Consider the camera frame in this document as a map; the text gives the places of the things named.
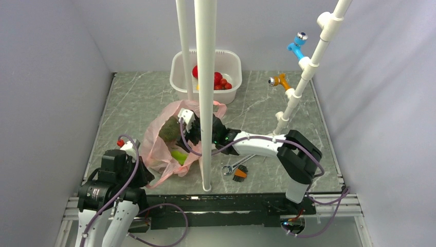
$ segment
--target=white wall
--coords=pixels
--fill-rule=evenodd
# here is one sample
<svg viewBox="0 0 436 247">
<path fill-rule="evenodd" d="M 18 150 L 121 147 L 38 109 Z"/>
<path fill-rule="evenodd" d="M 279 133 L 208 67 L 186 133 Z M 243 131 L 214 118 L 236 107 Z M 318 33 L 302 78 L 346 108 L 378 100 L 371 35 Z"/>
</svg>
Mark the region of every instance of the white wall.
<svg viewBox="0 0 436 247">
<path fill-rule="evenodd" d="M 434 246 L 436 5 L 354 1 L 315 87 L 375 246 Z"/>
<path fill-rule="evenodd" d="M 175 0 L 73 0 L 111 71 L 170 70 L 181 51 Z M 190 47 L 195 48 L 193 0 L 187 0 Z M 298 31 L 311 54 L 321 33 L 316 18 L 336 0 L 219 0 L 216 47 L 235 52 L 242 69 L 298 70 L 286 49 Z"/>
<path fill-rule="evenodd" d="M 0 6 L 0 246 L 53 246 L 111 73 L 70 0 Z"/>
</svg>

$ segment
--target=pink plastic bag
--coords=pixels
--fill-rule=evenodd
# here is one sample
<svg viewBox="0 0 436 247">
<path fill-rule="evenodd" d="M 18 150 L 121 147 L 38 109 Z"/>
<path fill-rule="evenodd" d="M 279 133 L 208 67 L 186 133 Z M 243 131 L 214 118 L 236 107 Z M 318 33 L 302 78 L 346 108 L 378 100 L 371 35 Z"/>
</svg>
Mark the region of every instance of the pink plastic bag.
<svg viewBox="0 0 436 247">
<path fill-rule="evenodd" d="M 215 116 L 222 118 L 227 110 L 226 105 L 217 101 L 214 101 L 213 104 L 218 106 L 218 111 L 214 113 Z M 198 101 L 179 100 L 170 103 L 162 110 L 160 115 L 150 123 L 144 135 L 144 140 L 139 146 L 139 154 L 144 159 L 146 166 L 159 172 L 163 170 L 161 178 L 154 185 L 148 185 L 147 188 L 153 189 L 157 187 L 173 174 L 178 174 L 180 177 L 183 177 L 188 172 L 192 163 L 199 159 L 199 156 L 189 153 L 183 166 L 180 165 L 179 162 L 171 156 L 171 152 L 164 140 L 159 137 L 159 131 L 165 122 L 171 116 L 177 117 L 181 108 L 193 110 L 197 116 L 200 116 Z M 189 142 L 189 144 L 194 151 L 201 152 L 201 142 L 196 146 L 191 142 Z"/>
</svg>

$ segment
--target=green vegetable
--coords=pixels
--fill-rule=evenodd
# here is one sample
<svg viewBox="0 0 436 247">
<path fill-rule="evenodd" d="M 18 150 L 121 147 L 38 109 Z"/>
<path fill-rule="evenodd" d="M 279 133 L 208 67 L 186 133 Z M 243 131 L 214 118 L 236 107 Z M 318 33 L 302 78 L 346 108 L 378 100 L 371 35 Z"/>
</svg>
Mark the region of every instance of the green vegetable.
<svg viewBox="0 0 436 247">
<path fill-rule="evenodd" d="M 182 153 L 179 151 L 171 151 L 171 156 L 173 156 L 173 158 L 175 158 L 181 165 L 185 163 L 186 158 L 188 157 L 186 153 Z"/>
<path fill-rule="evenodd" d="M 167 143 L 177 140 L 179 136 L 180 125 L 177 122 L 177 118 L 171 116 L 160 129 L 159 137 Z"/>
</svg>

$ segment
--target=red apple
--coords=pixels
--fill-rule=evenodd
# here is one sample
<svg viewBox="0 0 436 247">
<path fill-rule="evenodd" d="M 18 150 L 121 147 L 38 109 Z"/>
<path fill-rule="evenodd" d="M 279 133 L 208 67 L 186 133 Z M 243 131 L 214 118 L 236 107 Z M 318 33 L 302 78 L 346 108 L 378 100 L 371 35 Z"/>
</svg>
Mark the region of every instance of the red apple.
<svg viewBox="0 0 436 247">
<path fill-rule="evenodd" d="M 192 75 L 198 79 L 198 67 L 197 67 L 197 65 L 192 69 Z"/>
</svg>

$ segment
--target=orange object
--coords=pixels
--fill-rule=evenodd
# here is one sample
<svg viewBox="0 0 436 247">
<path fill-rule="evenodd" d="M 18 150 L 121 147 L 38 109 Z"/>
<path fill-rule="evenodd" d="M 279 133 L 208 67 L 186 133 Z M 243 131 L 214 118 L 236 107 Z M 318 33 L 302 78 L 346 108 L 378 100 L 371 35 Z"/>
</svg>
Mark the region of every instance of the orange object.
<svg viewBox="0 0 436 247">
<path fill-rule="evenodd" d="M 239 170 L 239 169 L 236 169 L 236 171 L 234 172 L 234 175 L 238 176 L 238 177 L 242 177 L 242 178 L 246 178 L 247 177 L 247 174 L 244 173 L 243 171 Z"/>
<path fill-rule="evenodd" d="M 269 83 L 271 86 L 277 86 L 280 84 L 285 88 L 285 90 L 290 89 L 290 86 L 287 84 L 287 81 L 286 81 L 286 74 L 280 74 L 279 76 L 271 77 L 269 79 Z"/>
</svg>

